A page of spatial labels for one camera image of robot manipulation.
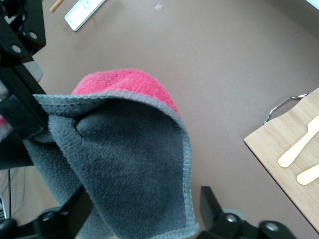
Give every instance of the gray towel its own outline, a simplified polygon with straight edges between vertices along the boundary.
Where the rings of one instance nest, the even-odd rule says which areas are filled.
[[[59,203],[81,184],[90,195],[94,209],[80,237],[195,234],[189,138],[166,90],[136,70],[89,75],[78,93],[90,87],[95,93],[35,95],[52,137],[24,142]]]

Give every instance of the wooden utensil handle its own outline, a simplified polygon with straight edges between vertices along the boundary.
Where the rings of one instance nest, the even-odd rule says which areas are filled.
[[[280,157],[280,159],[278,160],[279,165],[283,168],[287,168],[289,165],[291,165],[292,162],[300,154],[302,149],[306,146],[306,144],[312,139],[312,137],[316,133],[317,132],[314,131],[308,131],[304,137],[302,137],[294,146],[288,149],[287,152],[285,152]]]
[[[51,12],[55,12],[55,10],[58,9],[58,7],[64,2],[64,0],[58,0],[53,4],[53,6],[50,8]]]
[[[301,185],[307,185],[317,178],[319,178],[319,164],[299,174],[297,181]]]

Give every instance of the black cable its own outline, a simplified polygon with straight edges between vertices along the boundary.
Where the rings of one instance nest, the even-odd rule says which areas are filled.
[[[9,197],[9,219],[11,219],[11,176],[8,169],[8,197]]]

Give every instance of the cutting board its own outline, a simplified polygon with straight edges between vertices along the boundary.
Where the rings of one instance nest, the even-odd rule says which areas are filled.
[[[308,123],[319,115],[319,88],[287,113],[263,125],[244,140],[266,170],[319,233],[319,179],[300,185],[296,177],[319,164],[319,133],[295,161],[282,168],[278,159],[308,131]]]

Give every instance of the white rectangular object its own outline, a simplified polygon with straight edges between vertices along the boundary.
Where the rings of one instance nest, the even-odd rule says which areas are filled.
[[[77,31],[106,0],[79,0],[65,15],[73,31]]]

